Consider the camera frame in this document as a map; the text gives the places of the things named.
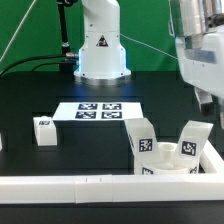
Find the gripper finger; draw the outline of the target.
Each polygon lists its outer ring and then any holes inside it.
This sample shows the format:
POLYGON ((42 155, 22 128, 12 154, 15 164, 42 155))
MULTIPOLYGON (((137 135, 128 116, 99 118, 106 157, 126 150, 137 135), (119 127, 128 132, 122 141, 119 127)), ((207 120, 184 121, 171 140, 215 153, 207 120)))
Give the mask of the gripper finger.
POLYGON ((224 130, 224 99, 219 98, 218 102, 220 106, 220 126, 224 130))
POLYGON ((209 116, 214 114, 214 102, 212 95, 200 88, 194 88, 195 96, 198 101, 200 112, 204 116, 209 116))

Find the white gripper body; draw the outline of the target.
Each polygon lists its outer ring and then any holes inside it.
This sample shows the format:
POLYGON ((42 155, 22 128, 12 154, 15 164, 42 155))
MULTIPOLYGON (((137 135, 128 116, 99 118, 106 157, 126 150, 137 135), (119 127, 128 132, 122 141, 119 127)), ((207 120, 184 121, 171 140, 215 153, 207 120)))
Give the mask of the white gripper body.
POLYGON ((224 99, 224 26, 205 34, 199 49, 186 49, 182 38, 175 47, 183 80, 224 99))

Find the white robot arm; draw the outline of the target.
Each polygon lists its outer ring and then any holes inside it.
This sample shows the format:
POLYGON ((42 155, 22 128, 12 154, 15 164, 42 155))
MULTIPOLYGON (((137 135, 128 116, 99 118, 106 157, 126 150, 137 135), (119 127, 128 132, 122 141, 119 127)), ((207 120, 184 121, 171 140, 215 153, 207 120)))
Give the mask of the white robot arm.
MULTIPOLYGON (((120 44, 117 0, 81 0, 84 44, 79 49, 77 80, 114 83, 127 77, 126 51, 120 44)), ((194 87, 199 108, 208 112, 213 97, 224 128, 224 0, 168 0, 169 32, 175 39, 180 73, 194 87)))

